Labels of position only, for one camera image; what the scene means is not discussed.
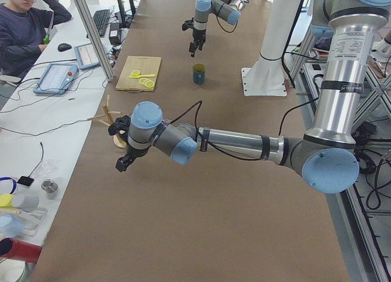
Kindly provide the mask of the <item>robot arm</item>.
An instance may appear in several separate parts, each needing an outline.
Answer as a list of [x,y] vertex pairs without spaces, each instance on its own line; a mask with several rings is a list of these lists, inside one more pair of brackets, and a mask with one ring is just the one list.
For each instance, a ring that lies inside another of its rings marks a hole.
[[202,50],[206,42],[206,28],[209,15],[213,14],[217,20],[236,26],[248,0],[196,0],[195,14],[190,20],[184,21],[182,30],[192,30],[193,41],[189,44],[191,57],[197,50]]
[[310,128],[301,138],[251,135],[167,120],[159,105],[138,103],[115,120],[110,135],[126,144],[116,167],[125,171],[135,159],[156,147],[183,165],[197,150],[209,147],[246,161],[269,160],[292,169],[310,187],[335,194],[359,176],[352,136],[354,117],[364,91],[368,57],[375,32],[389,20],[390,0],[315,0],[311,30],[332,36],[329,57]]

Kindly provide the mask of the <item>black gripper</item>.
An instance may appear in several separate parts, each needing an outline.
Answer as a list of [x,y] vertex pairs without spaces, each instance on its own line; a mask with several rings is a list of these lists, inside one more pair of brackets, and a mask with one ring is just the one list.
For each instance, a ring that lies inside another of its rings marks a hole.
[[145,149],[136,149],[132,146],[127,146],[126,155],[123,158],[119,158],[115,164],[115,168],[122,172],[125,172],[127,168],[132,165],[135,159],[143,157],[148,152],[148,148]]
[[198,48],[199,51],[202,51],[203,45],[206,41],[206,30],[198,30],[196,28],[192,31],[192,36],[194,39],[194,42],[191,42],[189,44],[189,52],[191,54],[191,57],[195,56],[196,50]]

